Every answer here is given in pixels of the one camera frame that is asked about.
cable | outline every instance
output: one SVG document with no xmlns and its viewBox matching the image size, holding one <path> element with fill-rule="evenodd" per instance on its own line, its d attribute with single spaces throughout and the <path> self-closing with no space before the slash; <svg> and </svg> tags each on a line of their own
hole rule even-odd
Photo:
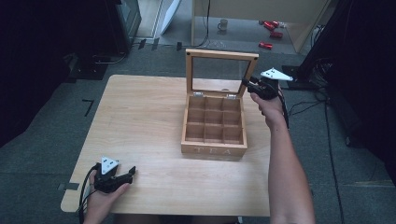
<svg viewBox="0 0 396 224">
<path fill-rule="evenodd" d="M 204 40 L 201 42 L 201 44 L 199 45 L 195 45 L 195 46 L 183 46 L 183 49 L 187 49 L 187 48 L 199 48 L 201 47 L 204 43 L 206 43 L 206 41 L 209 39 L 209 15 L 210 15 L 210 0 L 209 3 L 207 5 L 207 13 L 206 13 L 206 23 L 205 23 L 205 17 L 203 17 L 203 22 L 204 22 L 204 27 L 206 28 L 206 35 Z M 163 47 L 174 47 L 174 45 L 161 45 Z"/>
<path fill-rule="evenodd" d="M 85 206 L 85 204 L 87 204 L 87 200 L 88 198 L 93 195 L 96 191 L 98 191 L 97 189 L 94 190 L 93 192 L 91 192 L 90 194 L 87 195 L 87 197 L 84 198 L 84 201 L 82 202 L 82 204 Z"/>
<path fill-rule="evenodd" d="M 293 116 L 293 115 L 297 115 L 297 114 L 303 113 L 303 112 L 305 112 L 306 110 L 308 110 L 309 108 L 312 108 L 312 107 L 314 107 L 315 105 L 319 105 L 319 104 L 321 104 L 321 103 L 323 103 L 323 101 L 311 101 L 311 102 L 303 101 L 303 102 L 300 102 L 300 103 L 298 103 L 298 104 L 293 105 L 293 106 L 291 107 L 291 109 L 290 109 L 290 111 L 289 111 L 288 114 L 289 114 L 289 116 L 291 117 L 291 116 Z M 314 104 L 314 105 L 311 105 L 311 106 L 309 106 L 309 107 L 307 107 L 307 108 L 305 108 L 305 109 L 303 109 L 303 110 L 301 110 L 301 111 L 298 111 L 298 112 L 295 112 L 295 113 L 291 113 L 291 111 L 293 110 L 293 108 L 294 108 L 295 106 L 297 106 L 297 105 L 303 105 L 303 104 Z"/>
<path fill-rule="evenodd" d="M 285 118 L 286 121 L 286 126 L 289 128 L 289 114 L 288 114 L 288 109 L 286 107 L 286 101 L 285 97 L 283 96 L 283 93 L 279 93 L 280 90 L 277 92 L 277 97 L 279 98 L 280 102 L 282 103 L 282 109 L 283 109 L 283 117 Z"/>
<path fill-rule="evenodd" d="M 87 173 L 87 175 L 85 176 L 84 182 L 82 183 L 82 188 L 81 188 L 81 193 L 79 194 L 79 201 L 78 201 L 78 218 L 79 218 L 79 223 L 84 223 L 84 202 L 86 201 L 86 199 L 91 195 L 89 194 L 84 200 L 83 195 L 84 195 L 84 191 L 85 191 L 85 185 L 87 184 L 88 178 L 91 175 L 91 172 L 93 170 L 97 170 L 99 166 L 99 163 L 96 163 L 91 169 L 90 171 Z"/>
<path fill-rule="evenodd" d="M 314 36 L 314 31 L 311 33 L 311 48 L 314 47 L 315 43 L 317 42 L 319 36 L 321 35 L 325 25 L 318 25 L 316 28 L 318 29 L 317 33 L 315 34 L 315 38 L 313 39 Z"/>
<path fill-rule="evenodd" d="M 122 61 L 124 58 L 126 57 L 126 53 L 124 53 L 122 55 L 122 57 L 118 60 L 116 60 L 115 62 L 108 62 L 108 63 L 98 63 L 98 64 L 114 64 L 114 63 L 119 63 L 120 61 Z"/>
<path fill-rule="evenodd" d="M 68 54 L 64 56 L 64 62 L 67 65 L 70 65 L 70 63 L 73 61 L 73 55 L 72 54 Z"/>
<path fill-rule="evenodd" d="M 333 58 L 319 58 L 312 63 L 313 67 L 310 80 L 313 84 L 317 85 L 319 89 L 329 85 L 325 77 L 332 67 L 332 61 Z"/>
<path fill-rule="evenodd" d="M 326 127 L 327 127 L 327 138 L 328 138 L 328 143 L 329 143 L 329 154 L 330 154 L 330 162 L 332 164 L 332 177 L 334 179 L 334 185 L 335 185 L 335 191 L 337 193 L 337 200 L 338 200 L 338 207 L 340 209 L 340 216 L 341 216 L 341 223 L 344 224 L 344 209 L 343 205 L 341 203 L 341 196 L 340 196 L 340 190 L 338 188 L 338 180 L 337 180 L 337 175 L 335 174 L 335 168 L 334 168 L 334 159 L 332 157 L 332 139 L 330 135 L 330 125 L 329 125 L 329 118 L 327 114 L 327 104 L 324 105 L 324 114 L 326 118 Z"/>
<path fill-rule="evenodd" d="M 376 171 L 376 165 L 377 165 L 377 162 L 375 162 L 374 170 L 373 170 L 372 174 L 370 175 L 369 181 L 373 180 L 373 177 L 374 177 L 374 174 L 375 174 L 375 171 Z"/>
<path fill-rule="evenodd" d="M 348 29 L 348 25 L 349 25 L 349 17 L 350 17 L 350 11 L 352 10 L 353 4 L 354 4 L 354 0 L 352 0 L 352 2 L 350 3 L 349 6 L 349 10 L 346 16 L 346 29 L 344 31 L 344 40 L 343 40 L 343 44 L 345 45 L 346 41 L 347 41 L 347 29 Z"/>
</svg>

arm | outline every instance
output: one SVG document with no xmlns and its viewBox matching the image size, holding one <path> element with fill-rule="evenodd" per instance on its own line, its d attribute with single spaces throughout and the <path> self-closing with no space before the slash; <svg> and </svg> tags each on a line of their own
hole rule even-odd
<svg viewBox="0 0 396 224">
<path fill-rule="evenodd" d="M 308 181 L 295 153 L 280 100 L 262 100 L 250 94 L 265 116 L 271 132 L 268 174 L 271 223 L 315 223 Z"/>
<path fill-rule="evenodd" d="M 93 184 L 96 171 L 90 175 L 90 183 Z M 100 224 L 107 217 L 113 203 L 129 188 L 129 184 L 123 184 L 116 191 L 112 193 L 103 193 L 101 191 L 94 192 L 93 185 L 91 185 L 91 192 L 93 194 L 88 198 L 87 214 L 85 215 L 84 224 Z"/>
</svg>

black cable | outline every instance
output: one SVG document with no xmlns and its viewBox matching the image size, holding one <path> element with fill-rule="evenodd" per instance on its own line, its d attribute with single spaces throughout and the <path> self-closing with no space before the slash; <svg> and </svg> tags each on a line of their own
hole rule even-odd
<svg viewBox="0 0 396 224">
<path fill-rule="evenodd" d="M 66 65 L 70 65 L 70 63 L 73 61 L 73 55 L 69 54 L 64 56 L 64 62 L 66 63 Z"/>
<path fill-rule="evenodd" d="M 318 25 L 316 28 L 318 29 L 317 33 L 315 34 L 315 38 L 313 39 L 314 36 L 314 31 L 312 31 L 311 33 L 311 48 L 314 47 L 315 43 L 317 42 L 319 36 L 321 35 L 323 29 L 324 29 L 324 25 Z"/>
<path fill-rule="evenodd" d="M 311 107 L 314 107 L 315 105 L 318 105 L 318 104 L 320 104 L 320 103 L 323 103 L 324 101 L 302 101 L 302 102 L 300 102 L 300 103 L 298 103 L 298 104 L 295 104 L 295 105 L 293 105 L 292 107 L 291 107 L 291 109 L 289 110 L 289 116 L 293 116 L 293 115 L 297 115 L 297 114 L 300 114 L 300 113 L 303 113 L 303 112 L 305 112 L 306 110 L 308 110 L 309 108 L 311 108 Z M 303 109 L 303 110 L 301 110 L 301 111 L 298 111 L 298 112 L 295 112 L 295 113 L 291 113 L 291 111 L 293 110 L 293 108 L 295 107 L 295 106 L 297 106 L 297 105 L 304 105 L 304 104 L 314 104 L 314 105 L 311 105 L 311 106 L 309 106 L 309 107 L 307 107 L 307 108 L 305 108 L 305 109 Z"/>
<path fill-rule="evenodd" d="M 321 102 L 329 102 L 329 96 L 328 96 L 326 93 L 320 91 L 320 89 L 324 89 L 324 87 L 320 87 L 319 89 L 317 89 L 317 90 L 315 91 L 315 95 L 314 95 L 315 98 L 316 98 L 318 101 L 321 101 Z M 320 93 L 320 94 L 324 97 L 324 99 L 320 99 L 320 98 L 318 97 L 318 93 Z"/>
<path fill-rule="evenodd" d="M 121 58 L 119 58 L 118 60 L 113 61 L 113 62 L 106 62 L 106 63 L 94 62 L 94 63 L 98 63 L 98 64 L 114 64 L 114 63 L 119 63 L 119 62 L 122 61 L 125 57 L 126 57 L 126 53 L 124 53 L 124 54 L 122 55 Z"/>
<path fill-rule="evenodd" d="M 312 82 L 316 82 L 320 87 L 328 86 L 326 75 L 328 70 L 332 67 L 332 62 L 323 63 L 322 60 L 317 61 L 317 64 L 312 70 Z"/>
<path fill-rule="evenodd" d="M 340 196 L 340 190 L 338 188 L 338 180 L 337 180 L 337 175 L 335 173 L 335 168 L 334 168 L 334 159 L 332 157 L 332 139 L 330 135 L 330 125 L 329 125 L 329 118 L 327 115 L 327 104 L 324 105 L 324 114 L 326 118 L 326 127 L 327 127 L 327 138 L 328 138 L 328 143 L 329 143 L 329 154 L 330 154 L 330 162 L 332 164 L 332 177 L 334 179 L 334 185 L 335 185 L 335 191 L 337 193 L 337 200 L 338 200 L 338 207 L 340 209 L 340 216 L 341 216 L 341 223 L 344 224 L 344 209 L 343 205 L 341 203 L 341 196 Z"/>
<path fill-rule="evenodd" d="M 96 163 L 91 169 L 90 171 L 87 173 L 87 175 L 85 176 L 84 182 L 82 183 L 82 188 L 81 188 L 81 193 L 79 194 L 79 201 L 78 201 L 78 218 L 79 218 L 79 223 L 84 223 L 84 209 L 83 204 L 84 201 L 82 198 L 84 197 L 84 191 L 85 191 L 85 185 L 87 184 L 88 178 L 90 178 L 91 172 L 93 170 L 97 170 L 98 169 L 99 164 Z"/>
<path fill-rule="evenodd" d="M 347 16 L 346 16 L 346 29 L 344 31 L 344 40 L 343 40 L 343 44 L 345 45 L 346 41 L 347 41 L 347 30 L 348 30 L 348 25 L 349 25 L 349 17 L 350 17 L 350 11 L 352 10 L 353 4 L 354 4 L 354 0 L 352 0 L 352 2 L 349 5 L 349 10 L 347 12 Z"/>
<path fill-rule="evenodd" d="M 91 193 L 89 193 L 85 198 L 84 198 L 84 200 L 82 201 L 82 204 L 78 207 L 78 211 L 79 210 L 83 210 L 83 211 L 85 211 L 87 208 L 85 207 L 85 205 L 87 204 L 87 200 L 88 200 L 88 198 L 92 195 L 92 194 L 94 194 L 95 192 L 97 191 L 97 189 L 96 190 L 94 190 L 93 192 L 91 192 Z"/>
<path fill-rule="evenodd" d="M 199 45 L 195 45 L 195 46 L 183 46 L 183 49 L 187 49 L 187 48 L 199 48 L 201 47 L 204 43 L 206 43 L 206 41 L 209 39 L 209 15 L 210 15 L 210 0 L 209 3 L 207 4 L 207 13 L 206 13 L 206 23 L 204 21 L 204 27 L 206 28 L 206 35 L 204 40 L 201 42 L 201 44 Z M 175 45 L 160 45 L 163 47 L 174 47 Z"/>
<path fill-rule="evenodd" d="M 280 94 L 279 92 L 277 93 L 277 97 L 279 98 L 280 102 L 282 103 L 283 117 L 285 118 L 286 126 L 289 128 L 289 114 L 288 114 L 288 109 L 286 108 L 285 97 L 283 96 L 283 93 Z"/>
<path fill-rule="evenodd" d="M 377 165 L 377 163 L 375 162 L 374 170 L 373 170 L 372 174 L 370 175 L 369 181 L 373 180 L 373 177 L 374 177 L 374 174 L 375 174 L 375 171 L 376 171 L 376 165 Z"/>
</svg>

